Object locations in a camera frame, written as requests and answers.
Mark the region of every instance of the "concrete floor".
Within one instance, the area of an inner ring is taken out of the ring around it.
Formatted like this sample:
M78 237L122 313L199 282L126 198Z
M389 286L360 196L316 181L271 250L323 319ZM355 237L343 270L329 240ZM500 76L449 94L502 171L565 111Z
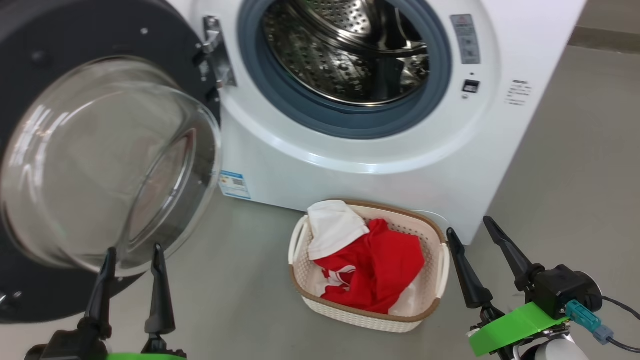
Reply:
M588 0L579 26L640 34L638 0Z
M568 48L488 212L533 262L582 270L636 309L639 108L640 56ZM290 284L285 255L299 217L215 196L195 239L168 260L177 321L169 345L190 359L474 358L465 333L478 312L464 306L455 272L438 311L408 334L360 329L307 309ZM467 254L496 306L522 304L483 229ZM110 344L118 352L139 352L146 341L151 285L147 274L111 303ZM640 346L640 322L609 304L599 315L616 339ZM21 359L77 319L0 326L2 358ZM591 359L637 358L582 329L573 335Z

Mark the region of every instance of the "washing machine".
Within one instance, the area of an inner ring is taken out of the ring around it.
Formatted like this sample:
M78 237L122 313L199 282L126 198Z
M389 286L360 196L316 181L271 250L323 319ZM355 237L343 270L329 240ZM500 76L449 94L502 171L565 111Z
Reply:
M108 247L124 290L218 186L395 205L470 243L583 6L1 0L0 322L82 311Z

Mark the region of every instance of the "green mount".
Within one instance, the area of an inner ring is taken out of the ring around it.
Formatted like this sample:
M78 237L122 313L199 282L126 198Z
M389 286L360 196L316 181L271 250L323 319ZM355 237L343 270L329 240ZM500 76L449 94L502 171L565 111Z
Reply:
M482 356L567 320L569 320L567 317L554 320L536 304L530 302L485 325L471 335L469 343L474 354Z

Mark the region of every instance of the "screw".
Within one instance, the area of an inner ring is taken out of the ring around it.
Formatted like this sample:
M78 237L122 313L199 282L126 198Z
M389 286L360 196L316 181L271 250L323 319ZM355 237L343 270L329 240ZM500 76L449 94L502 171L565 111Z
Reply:
M207 18L207 24L210 27L217 26L218 25L218 20L216 18L214 18L213 16L210 16L210 17Z
M44 50L38 50L31 53L31 62L37 67L48 67L51 65L51 56Z

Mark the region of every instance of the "black cable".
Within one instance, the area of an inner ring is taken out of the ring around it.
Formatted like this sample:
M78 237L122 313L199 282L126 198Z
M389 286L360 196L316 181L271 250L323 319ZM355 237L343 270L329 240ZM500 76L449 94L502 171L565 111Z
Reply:
M610 337L610 336L607 338L607 341L610 342L611 345L617 346L617 347L621 348L622 350L631 351L631 352L635 352L635 353L640 354L640 348L630 347L630 346L625 345L625 344L623 344L623 343L621 343L619 341L613 340L613 338Z
M602 297L602 300L606 300L608 302L610 302L611 304L617 305L622 307L624 310L627 310L629 313L632 313L638 320L640 320L640 313L638 313L636 310L633 310L631 307L624 305L623 303L621 303L620 301L614 300L610 297L606 297L604 295L601 295L600 297Z
M610 302L611 304L620 306L622 309L627 310L629 313L632 313L638 320L640 320L640 313L638 313L636 310L633 310L630 306L624 305L620 301L614 300L614 299L612 299L610 297L606 297L604 295L601 295L600 297L602 298L602 300L606 300L606 301ZM613 345L615 347L619 347L622 350L626 350L626 351L629 351L629 352L635 352L637 354L640 354L640 348L630 347L630 346L625 345L625 344L623 344L623 343L621 343L619 341L613 340L613 338L610 337L610 336L607 338L607 341L609 343L611 343L611 345Z

